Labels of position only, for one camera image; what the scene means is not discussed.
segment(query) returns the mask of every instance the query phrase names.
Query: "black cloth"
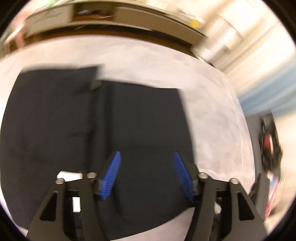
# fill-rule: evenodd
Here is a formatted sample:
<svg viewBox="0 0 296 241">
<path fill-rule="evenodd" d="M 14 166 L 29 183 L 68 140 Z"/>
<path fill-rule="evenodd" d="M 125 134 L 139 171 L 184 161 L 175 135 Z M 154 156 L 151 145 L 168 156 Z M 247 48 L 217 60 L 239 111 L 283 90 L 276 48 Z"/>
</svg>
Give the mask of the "black cloth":
<svg viewBox="0 0 296 241">
<path fill-rule="evenodd" d="M 63 171 L 121 167 L 98 205 L 110 239 L 159 226 L 189 207 L 173 164 L 192 145 L 176 89 L 96 80 L 97 68 L 21 73 L 0 134 L 1 187 L 16 224 L 28 228 Z"/>
</svg>

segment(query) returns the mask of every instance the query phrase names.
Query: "metal screw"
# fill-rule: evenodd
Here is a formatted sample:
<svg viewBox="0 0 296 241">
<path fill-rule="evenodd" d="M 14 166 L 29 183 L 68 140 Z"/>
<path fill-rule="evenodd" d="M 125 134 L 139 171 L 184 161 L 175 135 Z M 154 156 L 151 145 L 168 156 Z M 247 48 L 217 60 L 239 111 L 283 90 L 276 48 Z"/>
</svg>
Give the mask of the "metal screw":
<svg viewBox="0 0 296 241">
<path fill-rule="evenodd" d="M 64 182 L 65 182 L 65 179 L 63 178 L 56 179 L 56 184 L 63 184 Z"/>
<path fill-rule="evenodd" d="M 232 179 L 230 179 L 230 182 L 231 182 L 232 184 L 239 184 L 239 181 L 238 181 L 236 178 L 232 178 Z"/>
<path fill-rule="evenodd" d="M 205 172 L 200 172 L 200 173 L 198 174 L 198 176 L 199 176 L 200 178 L 202 178 L 202 179 L 206 179 L 206 178 L 209 177 Z"/>
<path fill-rule="evenodd" d="M 95 178 L 96 177 L 96 173 L 95 172 L 89 172 L 88 174 L 86 174 L 87 178 Z"/>
</svg>

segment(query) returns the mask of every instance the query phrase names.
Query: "blue finger pad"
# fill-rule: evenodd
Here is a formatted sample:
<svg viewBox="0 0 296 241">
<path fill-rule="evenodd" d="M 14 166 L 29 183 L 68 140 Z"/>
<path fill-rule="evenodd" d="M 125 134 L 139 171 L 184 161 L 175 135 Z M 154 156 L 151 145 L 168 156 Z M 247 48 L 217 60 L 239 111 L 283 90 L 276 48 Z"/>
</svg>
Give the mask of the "blue finger pad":
<svg viewBox="0 0 296 241">
<path fill-rule="evenodd" d="M 194 197 L 192 180 L 178 152 L 175 153 L 174 163 L 182 184 L 183 191 L 185 195 L 189 197 L 190 200 L 192 200 Z"/>
<path fill-rule="evenodd" d="M 113 184 L 115 182 L 119 166 L 121 162 L 121 155 L 120 152 L 115 152 L 115 155 L 110 163 L 110 166 L 108 170 L 106 171 L 106 174 L 102 180 L 101 184 L 101 191 L 100 191 L 100 197 L 101 199 L 106 199 L 112 190 Z"/>
</svg>

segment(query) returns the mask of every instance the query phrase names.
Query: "white tablecloth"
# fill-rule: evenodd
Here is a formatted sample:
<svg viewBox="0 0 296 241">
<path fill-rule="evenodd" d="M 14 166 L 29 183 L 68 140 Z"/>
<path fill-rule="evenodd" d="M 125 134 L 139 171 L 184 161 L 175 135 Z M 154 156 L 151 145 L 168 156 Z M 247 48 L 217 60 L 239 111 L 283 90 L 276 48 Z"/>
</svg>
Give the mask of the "white tablecloth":
<svg viewBox="0 0 296 241">
<path fill-rule="evenodd" d="M 22 69 L 101 64 L 103 78 L 180 89 L 199 170 L 220 180 L 235 177 L 247 192 L 250 190 L 255 180 L 252 144 L 226 76 L 160 45 L 92 35 L 57 38 L 17 50 L 0 61 L 0 120 Z M 188 209 L 168 223 L 123 240 L 184 240 L 192 214 L 193 209 Z"/>
</svg>

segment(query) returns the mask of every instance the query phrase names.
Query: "red object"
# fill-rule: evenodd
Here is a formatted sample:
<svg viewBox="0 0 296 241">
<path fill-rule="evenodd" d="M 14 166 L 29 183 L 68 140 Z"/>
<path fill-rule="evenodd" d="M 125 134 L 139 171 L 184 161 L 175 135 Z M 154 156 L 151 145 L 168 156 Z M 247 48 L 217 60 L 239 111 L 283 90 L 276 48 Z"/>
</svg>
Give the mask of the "red object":
<svg viewBox="0 0 296 241">
<path fill-rule="evenodd" d="M 273 153 L 274 148 L 272 143 L 272 136 L 270 134 L 267 134 L 264 138 L 264 147 L 265 149 L 270 150 L 271 153 Z"/>
</svg>

